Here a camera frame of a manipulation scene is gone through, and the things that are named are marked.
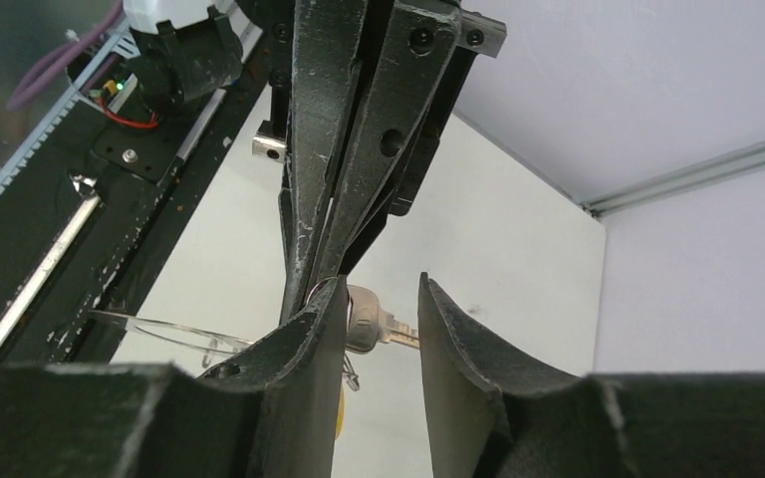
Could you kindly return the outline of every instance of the white robot part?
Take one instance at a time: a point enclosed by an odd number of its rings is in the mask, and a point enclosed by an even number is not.
[[[209,18],[210,7],[225,13],[233,3],[233,0],[125,0],[124,6],[131,28],[157,34],[158,23],[171,22],[178,30]]]

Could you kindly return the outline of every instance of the scratched black metal surface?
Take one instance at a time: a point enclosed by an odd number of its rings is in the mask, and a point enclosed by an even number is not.
[[[330,476],[348,292],[196,381],[170,365],[0,367],[0,476]]]
[[[418,321],[436,477],[765,477],[765,374],[576,378],[468,317],[425,274]]]

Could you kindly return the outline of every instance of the silver key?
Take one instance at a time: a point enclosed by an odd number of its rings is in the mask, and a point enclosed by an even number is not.
[[[420,349],[417,329],[397,321],[394,315],[380,306],[374,292],[358,286],[348,286],[351,309],[348,317],[348,336],[345,347],[355,354],[367,354],[377,343],[401,344]]]

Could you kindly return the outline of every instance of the red wire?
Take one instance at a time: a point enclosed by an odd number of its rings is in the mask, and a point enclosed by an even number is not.
[[[151,113],[149,122],[140,122],[134,121],[132,119],[122,118],[119,115],[111,112],[110,109],[107,108],[107,104],[104,103],[103,98],[98,98],[98,104],[101,106],[101,110],[104,112],[107,118],[117,122],[118,124],[123,124],[129,127],[136,127],[139,129],[153,129],[159,124],[159,121],[156,118],[156,113]]]

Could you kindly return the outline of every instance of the yellow object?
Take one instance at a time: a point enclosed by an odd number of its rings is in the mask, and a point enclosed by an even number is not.
[[[336,415],[336,439],[342,434],[342,423],[345,422],[345,385],[342,383],[342,392],[339,395],[339,414]]]
[[[116,85],[116,82],[113,80],[109,80],[108,82],[104,83],[104,89],[110,92],[111,95],[115,95],[119,92],[119,86]]]

